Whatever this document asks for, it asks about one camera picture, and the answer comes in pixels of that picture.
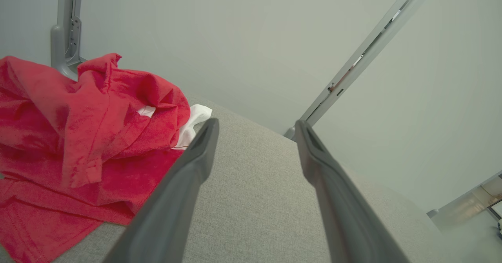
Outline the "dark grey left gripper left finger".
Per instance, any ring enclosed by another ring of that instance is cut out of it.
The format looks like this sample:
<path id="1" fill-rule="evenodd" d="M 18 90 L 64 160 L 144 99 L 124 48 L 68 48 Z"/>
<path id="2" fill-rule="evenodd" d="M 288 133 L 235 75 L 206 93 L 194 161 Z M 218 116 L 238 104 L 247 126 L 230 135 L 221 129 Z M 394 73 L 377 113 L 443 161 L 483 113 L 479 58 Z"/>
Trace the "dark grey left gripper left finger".
<path id="1" fill-rule="evenodd" d="M 211 174 L 219 120 L 210 118 L 107 254 L 106 263 L 181 263 L 202 184 Z"/>

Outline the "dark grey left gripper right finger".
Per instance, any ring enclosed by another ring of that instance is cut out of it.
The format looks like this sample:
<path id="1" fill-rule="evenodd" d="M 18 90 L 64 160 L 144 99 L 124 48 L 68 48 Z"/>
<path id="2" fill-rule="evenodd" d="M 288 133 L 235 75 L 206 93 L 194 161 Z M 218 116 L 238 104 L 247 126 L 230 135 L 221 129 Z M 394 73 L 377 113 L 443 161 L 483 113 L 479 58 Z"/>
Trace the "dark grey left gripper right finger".
<path id="1" fill-rule="evenodd" d="M 333 263 L 408 263 L 397 241 L 312 127 L 295 123 L 305 179 L 315 188 Z"/>

